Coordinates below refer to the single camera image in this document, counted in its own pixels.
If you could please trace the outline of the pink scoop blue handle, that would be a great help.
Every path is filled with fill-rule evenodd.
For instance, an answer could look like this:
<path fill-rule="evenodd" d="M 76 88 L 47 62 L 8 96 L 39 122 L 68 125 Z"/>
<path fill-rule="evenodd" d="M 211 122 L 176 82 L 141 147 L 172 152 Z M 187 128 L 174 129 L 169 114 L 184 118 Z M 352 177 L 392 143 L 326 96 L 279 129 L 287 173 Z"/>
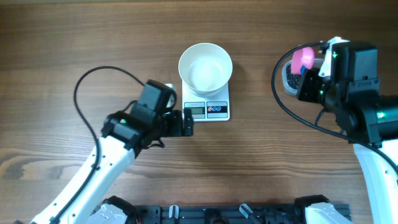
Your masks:
<path fill-rule="evenodd" d="M 315 61 L 315 52 L 311 47 L 296 50 L 293 53 L 291 63 L 291 73 L 294 75 L 302 74 L 302 67 L 311 69 Z"/>

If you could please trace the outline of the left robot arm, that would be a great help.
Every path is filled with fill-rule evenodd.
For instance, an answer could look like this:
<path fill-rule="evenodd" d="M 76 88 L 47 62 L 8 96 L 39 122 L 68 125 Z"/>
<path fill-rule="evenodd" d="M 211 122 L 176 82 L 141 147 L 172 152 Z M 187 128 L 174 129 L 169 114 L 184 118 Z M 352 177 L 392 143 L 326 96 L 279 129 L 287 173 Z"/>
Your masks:
<path fill-rule="evenodd" d="M 117 111 L 104 121 L 91 156 L 32 223 L 135 223 L 135 208 L 117 197 L 103 200 L 110 186 L 162 138 L 192 136 L 190 110 L 176 110 L 175 87 L 149 80 L 130 113 Z"/>

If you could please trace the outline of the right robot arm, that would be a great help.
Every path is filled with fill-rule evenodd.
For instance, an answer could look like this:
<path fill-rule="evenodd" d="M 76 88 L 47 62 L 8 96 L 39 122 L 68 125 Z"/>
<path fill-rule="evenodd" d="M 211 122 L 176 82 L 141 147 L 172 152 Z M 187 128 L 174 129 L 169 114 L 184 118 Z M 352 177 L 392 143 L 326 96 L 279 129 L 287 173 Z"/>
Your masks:
<path fill-rule="evenodd" d="M 336 116 L 361 165 L 374 223 L 397 223 L 397 96 L 379 92 L 377 48 L 331 40 L 321 52 L 319 68 L 311 47 L 294 52 L 297 98 Z"/>

